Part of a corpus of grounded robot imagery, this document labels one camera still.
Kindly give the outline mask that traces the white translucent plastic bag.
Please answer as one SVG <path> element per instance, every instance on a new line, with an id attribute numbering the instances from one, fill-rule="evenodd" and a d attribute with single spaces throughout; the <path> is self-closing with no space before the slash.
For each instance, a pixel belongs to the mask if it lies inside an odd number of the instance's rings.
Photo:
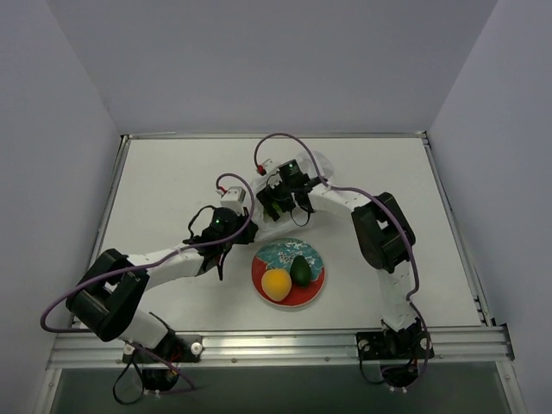
<path id="1" fill-rule="evenodd" d="M 316 212 L 309 195 L 321 184 L 318 177 L 330 179 L 334 175 L 331 161 L 315 151 L 305 151 L 286 162 L 267 159 L 259 165 L 259 177 L 251 186 L 255 195 L 253 222 L 258 231 L 255 240 L 260 242 L 287 233 L 301 224 L 300 215 L 309 221 Z"/>

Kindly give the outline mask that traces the dark green fake avocado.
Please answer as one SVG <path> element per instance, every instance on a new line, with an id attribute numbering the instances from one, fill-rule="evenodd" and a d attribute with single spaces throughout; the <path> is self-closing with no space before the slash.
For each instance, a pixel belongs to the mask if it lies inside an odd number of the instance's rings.
<path id="1" fill-rule="evenodd" d="M 311 282 L 311 268 L 304 256 L 298 255 L 293 261 L 289 272 L 292 282 L 300 287 L 306 287 Z"/>

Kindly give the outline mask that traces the orange fake fruit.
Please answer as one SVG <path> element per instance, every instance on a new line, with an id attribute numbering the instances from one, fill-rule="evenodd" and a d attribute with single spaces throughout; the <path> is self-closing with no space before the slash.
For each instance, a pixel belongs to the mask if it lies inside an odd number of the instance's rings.
<path id="1" fill-rule="evenodd" d="M 261 278 L 261 289 L 273 302 L 283 301 L 292 289 L 292 279 L 285 269 L 267 270 Z"/>

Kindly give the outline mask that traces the yellow-green fake fruit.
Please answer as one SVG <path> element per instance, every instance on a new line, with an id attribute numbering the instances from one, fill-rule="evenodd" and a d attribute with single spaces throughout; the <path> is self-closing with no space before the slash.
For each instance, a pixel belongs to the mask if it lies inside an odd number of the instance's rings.
<path id="1" fill-rule="evenodd" d="M 271 212 L 269 213 L 269 216 L 277 222 L 281 218 L 281 208 L 279 207 L 278 203 L 271 203 Z"/>

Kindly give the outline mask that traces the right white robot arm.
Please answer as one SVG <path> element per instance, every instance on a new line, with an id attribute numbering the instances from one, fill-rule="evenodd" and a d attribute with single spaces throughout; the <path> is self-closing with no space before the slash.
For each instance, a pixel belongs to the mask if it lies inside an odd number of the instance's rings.
<path id="1" fill-rule="evenodd" d="M 294 210 L 350 221 L 363 258 L 379 277 L 382 323 L 388 328 L 382 336 L 384 348 L 396 356 L 410 350 L 414 336 L 409 328 L 417 323 L 411 296 L 419 287 L 419 278 L 410 280 L 409 275 L 416 238 L 395 197 L 388 192 L 369 197 L 352 187 L 322 182 L 304 172 L 296 159 L 280 166 L 267 160 L 257 166 L 257 173 L 252 184 L 258 226 L 254 240 L 271 240 L 295 229 Z"/>

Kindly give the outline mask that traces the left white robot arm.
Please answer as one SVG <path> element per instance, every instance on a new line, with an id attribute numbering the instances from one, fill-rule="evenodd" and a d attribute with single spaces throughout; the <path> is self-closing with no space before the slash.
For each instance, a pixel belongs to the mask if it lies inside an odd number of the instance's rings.
<path id="1" fill-rule="evenodd" d="M 217 207 L 200 235 L 174 248 L 135 255 L 107 249 L 79 281 L 83 287 L 66 299 L 66 308 L 103 342 L 127 339 L 133 324 L 145 323 L 152 332 L 141 341 L 143 352 L 153 361 L 165 361 L 173 354 L 174 340 L 167 326 L 138 310 L 144 292 L 213 268 L 222 274 L 231 248 L 254 242 L 258 230 L 248 213 Z"/>

